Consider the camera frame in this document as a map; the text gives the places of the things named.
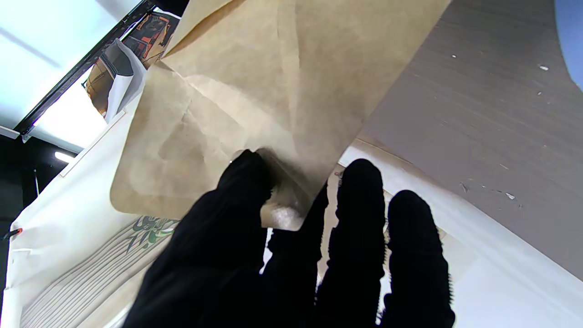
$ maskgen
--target fluorescent light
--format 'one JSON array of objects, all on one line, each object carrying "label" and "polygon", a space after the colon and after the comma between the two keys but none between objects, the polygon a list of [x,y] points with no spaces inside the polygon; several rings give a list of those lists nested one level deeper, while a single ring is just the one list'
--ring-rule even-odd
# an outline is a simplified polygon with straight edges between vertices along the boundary
[{"label": "fluorescent light", "polygon": [[55,152],[55,157],[57,159],[62,160],[63,162],[66,162],[66,163],[71,163],[74,160],[74,157],[71,157],[71,156],[64,154],[62,152]]}]

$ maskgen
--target brown paper bag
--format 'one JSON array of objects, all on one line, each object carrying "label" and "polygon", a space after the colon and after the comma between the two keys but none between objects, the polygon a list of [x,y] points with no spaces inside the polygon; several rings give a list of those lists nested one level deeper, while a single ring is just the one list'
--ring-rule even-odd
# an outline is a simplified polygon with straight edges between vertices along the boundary
[{"label": "brown paper bag", "polygon": [[265,148],[281,185],[262,209],[264,225],[298,229],[448,3],[191,1],[148,72],[113,206],[181,218],[235,152]]}]

